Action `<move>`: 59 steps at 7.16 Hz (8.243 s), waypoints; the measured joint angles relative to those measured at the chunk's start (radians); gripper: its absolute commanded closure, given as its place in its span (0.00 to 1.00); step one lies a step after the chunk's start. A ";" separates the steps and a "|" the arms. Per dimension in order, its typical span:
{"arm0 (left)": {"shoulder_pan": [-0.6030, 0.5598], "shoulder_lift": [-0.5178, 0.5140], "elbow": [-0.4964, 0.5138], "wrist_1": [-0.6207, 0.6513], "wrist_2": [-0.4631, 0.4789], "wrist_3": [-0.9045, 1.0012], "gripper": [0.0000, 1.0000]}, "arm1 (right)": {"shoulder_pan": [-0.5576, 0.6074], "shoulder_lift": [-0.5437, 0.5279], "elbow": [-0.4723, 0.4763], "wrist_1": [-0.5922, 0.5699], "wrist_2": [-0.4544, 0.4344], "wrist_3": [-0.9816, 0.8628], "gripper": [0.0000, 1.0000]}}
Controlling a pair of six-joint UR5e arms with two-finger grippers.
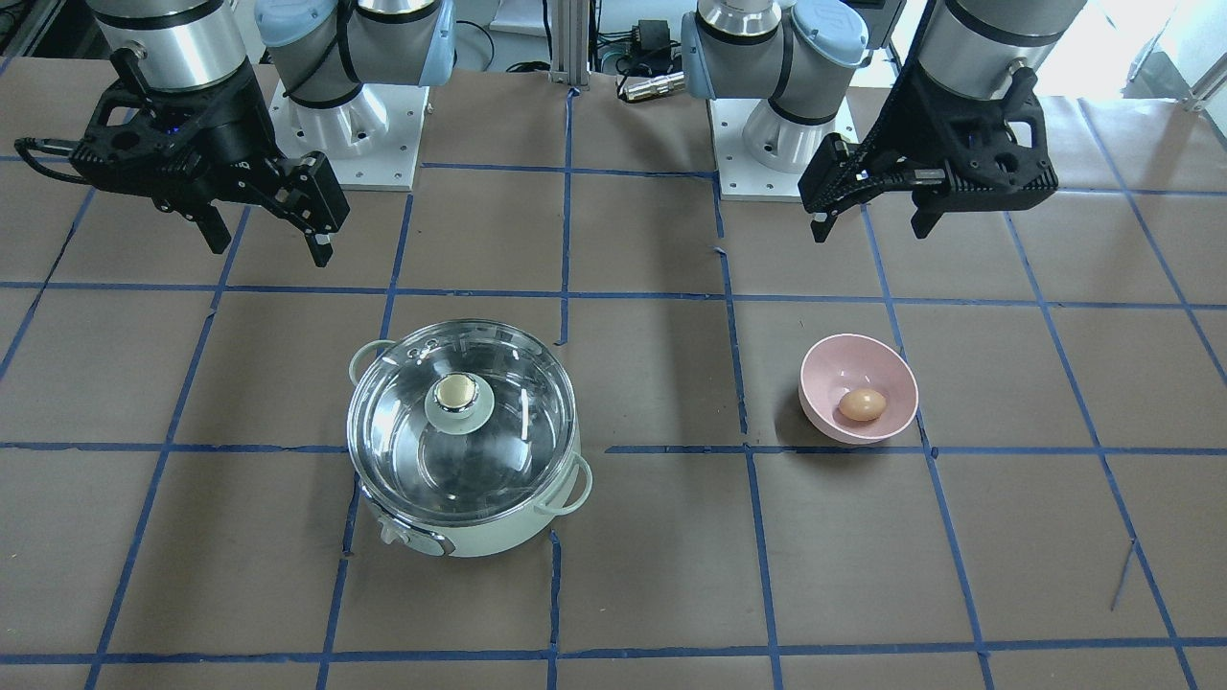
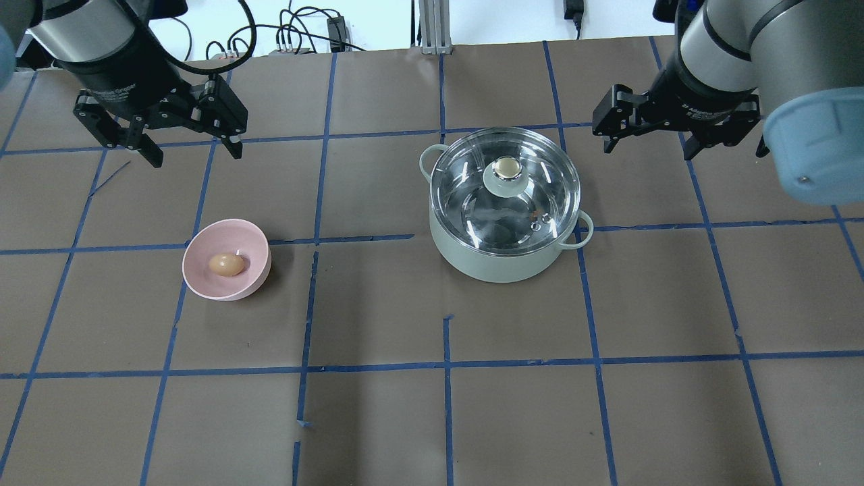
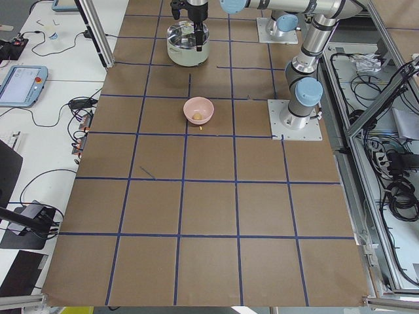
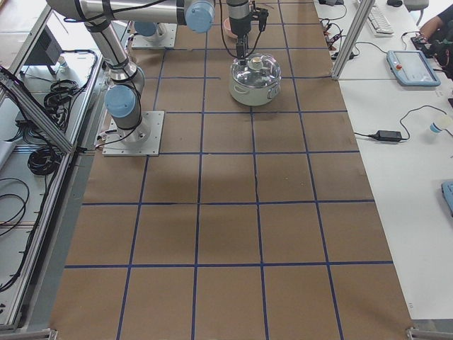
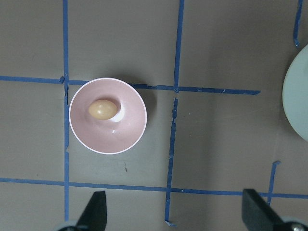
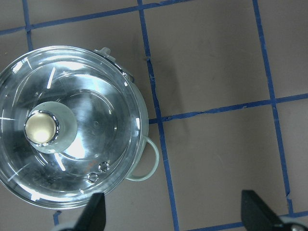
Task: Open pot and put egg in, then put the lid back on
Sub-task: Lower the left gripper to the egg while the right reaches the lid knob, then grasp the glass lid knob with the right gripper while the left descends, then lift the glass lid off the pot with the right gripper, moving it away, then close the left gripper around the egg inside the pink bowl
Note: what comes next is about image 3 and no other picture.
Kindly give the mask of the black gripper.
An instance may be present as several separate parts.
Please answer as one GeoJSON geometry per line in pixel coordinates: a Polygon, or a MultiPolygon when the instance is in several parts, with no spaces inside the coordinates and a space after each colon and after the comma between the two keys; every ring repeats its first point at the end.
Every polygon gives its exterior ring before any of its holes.
{"type": "Polygon", "coordinates": [[[194,22],[196,51],[201,52],[204,43],[203,21],[208,18],[208,0],[186,0],[188,18],[194,22]]]}

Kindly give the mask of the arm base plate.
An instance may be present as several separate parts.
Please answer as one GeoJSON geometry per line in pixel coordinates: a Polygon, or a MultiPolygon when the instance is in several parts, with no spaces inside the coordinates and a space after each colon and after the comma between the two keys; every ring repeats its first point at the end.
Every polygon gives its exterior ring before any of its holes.
{"type": "Polygon", "coordinates": [[[269,99],[268,113],[273,140],[322,141],[319,120],[311,119],[315,109],[306,117],[296,117],[289,112],[289,100],[269,99]]]}
{"type": "Polygon", "coordinates": [[[260,43],[297,44],[296,28],[298,18],[293,14],[272,18],[257,18],[257,30],[260,43]]]}

